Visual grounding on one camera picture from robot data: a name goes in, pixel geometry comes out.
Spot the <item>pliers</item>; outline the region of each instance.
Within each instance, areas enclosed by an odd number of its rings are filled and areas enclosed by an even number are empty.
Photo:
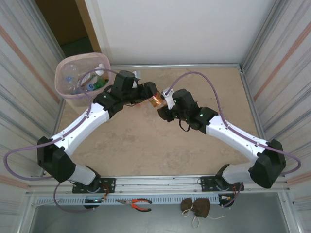
[[[145,199],[145,198],[140,198],[140,199],[132,199],[132,200],[124,200],[124,199],[119,199],[119,200],[116,200],[117,202],[119,203],[122,203],[122,204],[125,204],[125,205],[131,205],[132,208],[134,209],[137,209],[138,211],[141,211],[141,212],[149,212],[151,211],[151,209],[144,209],[144,208],[140,208],[138,206],[136,206],[134,203],[136,202],[140,202],[140,201],[143,201],[143,202],[147,202],[149,204],[152,204],[152,202],[148,199]]]

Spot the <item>white cap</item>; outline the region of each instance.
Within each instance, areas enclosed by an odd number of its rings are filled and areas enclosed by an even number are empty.
[[[103,64],[99,64],[98,67],[96,67],[96,69],[105,69],[105,66]],[[102,76],[104,74],[103,70],[96,70],[95,73],[99,76]]]

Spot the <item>trash bin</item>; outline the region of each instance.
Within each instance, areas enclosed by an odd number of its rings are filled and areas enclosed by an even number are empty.
[[[56,73],[55,73],[55,89],[72,108],[88,106],[89,98],[86,97],[84,93],[73,94],[73,95],[66,94],[66,90],[62,82],[67,76],[67,74],[64,72],[65,67],[67,65],[75,65],[76,67],[78,67],[79,79],[81,79],[86,72],[92,69],[96,69],[99,66],[99,64],[103,64],[106,69],[110,69],[110,63],[109,63],[108,58],[102,53],[98,53],[98,52],[85,53],[85,54],[71,56],[71,57],[64,59],[58,64],[56,68]],[[87,94],[92,99],[94,99],[99,93],[103,92],[103,90],[107,86],[113,84],[114,74],[111,72],[108,72],[108,77],[109,77],[109,81],[106,83],[105,86],[99,89],[96,89],[94,91],[87,92]]]

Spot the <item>red wire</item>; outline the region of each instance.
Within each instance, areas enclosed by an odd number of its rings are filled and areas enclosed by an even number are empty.
[[[103,184],[102,184],[102,188],[103,188],[103,189],[106,188],[106,195],[108,195],[108,193],[110,193],[108,185],[106,185],[106,184],[103,183]]]

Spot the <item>black mounting bracket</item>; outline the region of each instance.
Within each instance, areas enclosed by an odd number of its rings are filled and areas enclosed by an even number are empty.
[[[99,188],[94,192],[89,191],[88,185],[81,184],[79,182],[73,183],[72,193],[106,193],[106,189],[101,185],[105,184],[109,188],[109,193],[115,192],[116,178],[101,177],[99,181]]]
[[[234,191],[233,187],[235,187],[236,191],[239,190],[241,183],[235,183],[233,185],[229,185],[226,189],[222,189],[217,184],[216,176],[202,176],[200,178],[200,185],[202,192],[226,192],[226,191]]]

